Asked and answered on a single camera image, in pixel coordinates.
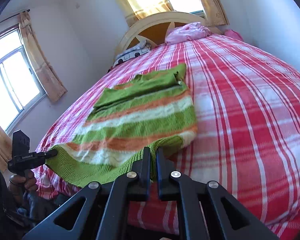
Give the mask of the person's left hand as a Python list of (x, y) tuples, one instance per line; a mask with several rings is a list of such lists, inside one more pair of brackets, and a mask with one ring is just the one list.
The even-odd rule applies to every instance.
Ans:
[(28, 170), (26, 177), (20, 175), (12, 175), (9, 179), (8, 188), (13, 194), (17, 194), (20, 190), (25, 189), (26, 191), (37, 191), (38, 185), (34, 173)]

